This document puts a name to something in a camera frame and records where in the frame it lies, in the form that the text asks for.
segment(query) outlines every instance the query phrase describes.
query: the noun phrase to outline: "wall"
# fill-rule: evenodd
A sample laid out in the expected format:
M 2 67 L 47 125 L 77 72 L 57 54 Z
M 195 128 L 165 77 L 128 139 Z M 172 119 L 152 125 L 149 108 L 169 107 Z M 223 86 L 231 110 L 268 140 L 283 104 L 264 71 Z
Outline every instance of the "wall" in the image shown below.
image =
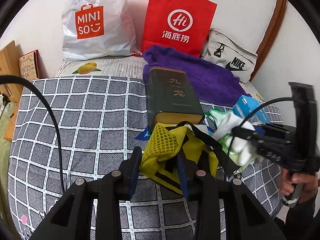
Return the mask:
M 129 0 L 140 45 L 149 0 Z M 256 51 L 268 26 L 276 0 L 211 0 L 218 4 L 212 27 L 237 38 Z M 61 15 L 65 0 L 30 0 L 12 20 L 0 38 L 0 48 L 11 40 L 20 44 L 21 53 L 39 49 L 48 77 L 61 67 L 63 34 Z
M 252 80 L 252 84 L 265 100 L 291 96 L 288 82 L 301 82 L 314 86 L 316 100 L 320 102 L 320 45 L 301 15 L 288 5 L 284 21 L 266 60 Z M 278 103 L 285 124 L 295 126 L 293 103 Z M 318 131 L 320 116 L 318 111 Z M 316 210 L 320 207 L 320 194 Z

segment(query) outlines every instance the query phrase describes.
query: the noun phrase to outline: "patterned tablecloth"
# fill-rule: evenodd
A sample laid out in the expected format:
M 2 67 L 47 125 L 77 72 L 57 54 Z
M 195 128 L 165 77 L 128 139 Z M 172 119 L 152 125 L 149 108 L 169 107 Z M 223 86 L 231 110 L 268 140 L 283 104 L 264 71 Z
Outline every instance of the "patterned tablecloth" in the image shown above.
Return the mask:
M 102 178 L 130 158 L 135 146 L 147 141 L 135 137 L 147 126 L 145 86 L 140 79 L 111 76 L 74 76 L 39 80 L 35 86 L 50 103 L 59 123 L 64 184 L 78 178 Z M 201 102 L 204 111 L 213 108 Z M 222 111 L 228 108 L 220 106 Z M 281 122 L 278 108 L 266 109 Z M 210 119 L 205 123 L 214 127 Z M 281 209 L 276 164 L 257 159 L 242 173 L 243 181 L 270 215 Z M 217 178 L 223 178 L 219 168 Z M 44 105 L 24 89 L 10 153 L 9 204 L 13 221 L 28 239 L 61 196 L 55 129 Z M 120 202 L 123 239 L 193 239 L 196 202 L 139 176 L 131 201 Z M 91 235 L 95 235 L 94 201 Z M 221 238 L 225 239 L 223 201 L 220 201 Z

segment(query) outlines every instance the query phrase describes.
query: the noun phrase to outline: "white plastic bag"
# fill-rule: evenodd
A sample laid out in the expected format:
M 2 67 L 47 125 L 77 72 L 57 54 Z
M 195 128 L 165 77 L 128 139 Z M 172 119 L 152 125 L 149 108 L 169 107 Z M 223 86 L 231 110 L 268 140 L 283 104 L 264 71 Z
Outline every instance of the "white plastic bag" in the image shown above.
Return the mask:
M 137 52 L 127 0 L 68 0 L 62 26 L 64 60 Z
M 217 29 L 209 30 L 209 40 L 205 44 L 201 57 L 232 71 L 242 83 L 247 83 L 254 70 L 257 54 L 244 49 Z

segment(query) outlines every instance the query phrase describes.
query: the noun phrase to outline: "silver rivet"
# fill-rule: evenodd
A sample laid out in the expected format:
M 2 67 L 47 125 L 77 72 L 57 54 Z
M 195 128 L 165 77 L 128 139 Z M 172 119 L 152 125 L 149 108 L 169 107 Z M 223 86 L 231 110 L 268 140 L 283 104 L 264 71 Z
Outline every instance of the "silver rivet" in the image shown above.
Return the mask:
M 197 175 L 198 175 L 199 177 L 203 177 L 203 176 L 205 176 L 205 171 L 203 171 L 203 170 L 198 170 L 198 171 L 197 171 Z
M 77 180 L 76 180 L 76 184 L 77 184 L 78 186 L 84 184 L 84 179 L 82 179 L 82 178 L 77 179 Z
M 233 184 L 235 184 L 237 186 L 241 185 L 241 183 L 242 183 L 242 181 L 240 179 L 233 179 L 232 182 L 233 182 Z
M 121 175 L 121 171 L 115 170 L 115 171 L 111 172 L 111 175 L 113 177 L 119 177 Z

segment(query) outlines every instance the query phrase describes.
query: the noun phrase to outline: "person's arm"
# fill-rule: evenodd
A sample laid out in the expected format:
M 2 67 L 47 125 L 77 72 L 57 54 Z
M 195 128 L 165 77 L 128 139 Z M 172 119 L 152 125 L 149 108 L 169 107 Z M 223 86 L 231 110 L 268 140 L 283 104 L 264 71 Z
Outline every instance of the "person's arm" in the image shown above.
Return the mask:
M 304 184 L 304 187 L 297 205 L 290 208 L 287 213 L 284 235 L 288 240 L 300 239 L 313 220 L 318 191 L 318 175 L 295 173 L 291 176 L 287 169 L 282 168 L 280 193 L 283 195 L 291 194 L 294 191 L 292 184 Z

